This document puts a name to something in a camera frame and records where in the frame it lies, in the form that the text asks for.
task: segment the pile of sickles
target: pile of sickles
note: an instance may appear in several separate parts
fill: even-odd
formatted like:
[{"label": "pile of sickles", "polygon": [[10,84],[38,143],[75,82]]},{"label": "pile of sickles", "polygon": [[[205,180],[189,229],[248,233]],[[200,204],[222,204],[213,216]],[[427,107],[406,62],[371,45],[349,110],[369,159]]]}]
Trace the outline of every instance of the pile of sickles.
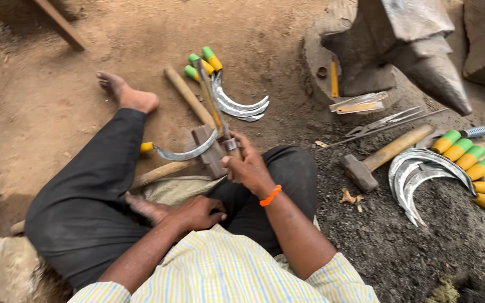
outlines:
[{"label": "pile of sickles", "polygon": [[[222,88],[222,63],[220,63],[218,57],[216,57],[208,46],[202,49],[202,53],[203,57],[205,58],[205,60],[203,60],[203,65],[206,72],[211,76],[212,90],[216,100],[218,101],[220,110],[237,119],[247,122],[258,121],[259,119],[263,118],[263,112],[269,106],[269,96],[266,96],[263,98],[263,100],[252,105],[243,105],[233,101],[226,95],[226,93],[224,93],[224,89]],[[193,63],[196,59],[199,59],[199,56],[196,54],[192,53],[188,56],[188,61],[191,63]],[[188,77],[199,81],[198,73],[191,65],[185,66],[184,73]]]},{"label": "pile of sickles", "polygon": [[422,144],[404,151],[392,161],[388,174],[392,195],[415,226],[427,225],[414,205],[414,191],[432,178],[458,179],[475,202],[485,208],[485,141],[473,143],[468,139],[473,137],[469,134],[473,134],[473,129],[461,133],[449,130],[430,149],[424,146],[427,140],[423,139]]}]

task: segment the bare foot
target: bare foot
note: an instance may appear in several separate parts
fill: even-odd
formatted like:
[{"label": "bare foot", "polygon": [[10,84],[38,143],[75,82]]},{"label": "bare foot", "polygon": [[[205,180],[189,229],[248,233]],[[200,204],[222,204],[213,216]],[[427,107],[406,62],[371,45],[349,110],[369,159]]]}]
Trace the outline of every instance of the bare foot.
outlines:
[{"label": "bare foot", "polygon": [[117,75],[101,71],[97,72],[97,78],[99,85],[117,98],[119,108],[132,108],[149,114],[158,107],[159,101],[156,94],[137,91]]},{"label": "bare foot", "polygon": [[153,225],[158,224],[169,214],[177,210],[175,206],[149,202],[132,196],[129,192],[125,194],[125,200],[131,206],[132,210],[151,220]]}]

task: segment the orange thread bracelet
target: orange thread bracelet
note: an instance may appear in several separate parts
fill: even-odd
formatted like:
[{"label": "orange thread bracelet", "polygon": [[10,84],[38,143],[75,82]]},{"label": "orange thread bracelet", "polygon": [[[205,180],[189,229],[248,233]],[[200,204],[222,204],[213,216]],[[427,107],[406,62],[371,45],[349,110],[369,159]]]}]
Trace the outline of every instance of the orange thread bracelet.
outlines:
[{"label": "orange thread bracelet", "polygon": [[274,199],[274,196],[276,196],[276,194],[278,194],[280,191],[282,191],[282,186],[277,185],[276,188],[273,190],[273,193],[268,198],[266,198],[265,200],[259,201],[259,205],[261,206],[269,205],[269,203]]}]

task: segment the hammer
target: hammer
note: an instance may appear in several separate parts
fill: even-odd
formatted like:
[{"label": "hammer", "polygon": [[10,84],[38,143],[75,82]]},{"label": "hammer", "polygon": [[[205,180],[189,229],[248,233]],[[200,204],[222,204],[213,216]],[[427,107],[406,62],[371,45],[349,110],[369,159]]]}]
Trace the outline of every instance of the hammer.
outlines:
[{"label": "hammer", "polygon": [[347,176],[364,192],[370,192],[379,186],[372,173],[375,169],[385,164],[406,148],[421,141],[424,137],[432,134],[435,126],[425,123],[401,135],[396,140],[381,148],[363,162],[358,161],[354,155],[342,157],[340,164],[346,169]]}]

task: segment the man's hand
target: man's hand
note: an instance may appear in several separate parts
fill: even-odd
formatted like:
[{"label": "man's hand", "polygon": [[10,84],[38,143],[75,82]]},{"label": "man's hand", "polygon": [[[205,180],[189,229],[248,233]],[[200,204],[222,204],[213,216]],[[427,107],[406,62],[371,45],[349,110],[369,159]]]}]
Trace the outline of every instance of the man's hand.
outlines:
[{"label": "man's hand", "polygon": [[[211,214],[213,209],[220,212]],[[208,229],[212,225],[225,220],[227,218],[225,212],[226,209],[222,201],[197,196],[188,200],[183,206],[168,215],[166,219],[172,219],[173,222],[179,224],[182,232],[198,231]]]},{"label": "man's hand", "polygon": [[266,199],[275,189],[276,183],[269,174],[263,157],[245,135],[233,131],[230,134],[239,141],[244,162],[232,156],[223,157],[222,163],[230,172],[228,178],[242,183],[259,199]]}]

